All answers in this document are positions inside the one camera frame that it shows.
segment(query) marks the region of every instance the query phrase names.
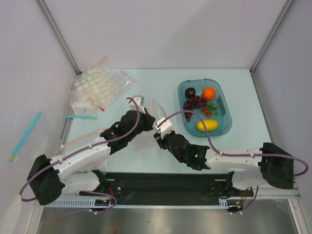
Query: metal floor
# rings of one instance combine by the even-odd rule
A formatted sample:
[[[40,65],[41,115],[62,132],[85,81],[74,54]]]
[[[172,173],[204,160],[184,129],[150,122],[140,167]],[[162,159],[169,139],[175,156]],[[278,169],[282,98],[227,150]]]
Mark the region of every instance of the metal floor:
[[[297,234],[288,200],[258,200],[243,212],[204,209],[112,209],[94,215],[44,208],[37,234]]]

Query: light blue table surface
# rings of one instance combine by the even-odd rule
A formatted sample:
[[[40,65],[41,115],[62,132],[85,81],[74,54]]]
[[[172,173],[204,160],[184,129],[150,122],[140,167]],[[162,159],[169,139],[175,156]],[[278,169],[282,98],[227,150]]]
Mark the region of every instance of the light blue table surface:
[[[252,149],[270,142],[269,133],[260,108],[254,83],[249,70],[209,70],[209,69],[128,69],[125,70],[138,83],[123,96],[106,106],[105,112],[97,113],[97,120],[74,119],[68,141],[101,128],[109,128],[119,121],[129,110],[126,96],[143,95],[147,106],[150,98],[155,99],[170,115],[179,111],[177,88],[188,79],[213,79],[217,81],[228,104],[233,125],[228,133],[212,138],[213,144],[220,149]],[[207,139],[191,136],[184,128],[182,116],[171,119],[176,133],[184,135],[191,143],[208,145]],[[214,169],[195,171],[179,163],[168,151],[161,150],[156,142],[149,148],[137,152],[133,148],[139,141],[153,141],[154,131],[137,136],[136,143],[111,155],[109,172],[132,173],[227,173],[232,169]]]

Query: black fruit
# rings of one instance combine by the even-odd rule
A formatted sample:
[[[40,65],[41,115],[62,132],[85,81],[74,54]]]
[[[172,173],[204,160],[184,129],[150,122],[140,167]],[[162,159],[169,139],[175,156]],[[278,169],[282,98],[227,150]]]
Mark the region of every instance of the black fruit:
[[[188,88],[185,90],[185,96],[187,98],[193,98],[195,97],[195,88]]]

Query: yellow mango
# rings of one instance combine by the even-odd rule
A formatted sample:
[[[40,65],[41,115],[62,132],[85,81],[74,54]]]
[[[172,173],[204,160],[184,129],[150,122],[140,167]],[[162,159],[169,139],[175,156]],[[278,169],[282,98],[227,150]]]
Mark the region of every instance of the yellow mango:
[[[213,131],[218,127],[218,122],[213,119],[204,119],[204,122],[208,131]],[[203,132],[205,131],[204,125],[201,121],[197,123],[197,129]]]

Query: white wall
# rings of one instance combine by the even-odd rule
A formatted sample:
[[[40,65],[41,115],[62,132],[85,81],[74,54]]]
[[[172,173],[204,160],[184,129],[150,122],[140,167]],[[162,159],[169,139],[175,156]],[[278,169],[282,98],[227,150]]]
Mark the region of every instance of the white wall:
[[[276,143],[312,166],[312,1],[295,1],[255,73]],[[296,171],[302,169],[296,164]],[[312,169],[296,179],[312,220]]]
[[[9,156],[39,111],[45,127],[60,135],[67,90],[75,74],[34,0],[2,1],[0,18],[1,217],[27,177],[9,165]]]
[[[285,0],[46,0],[80,69],[249,69]]]

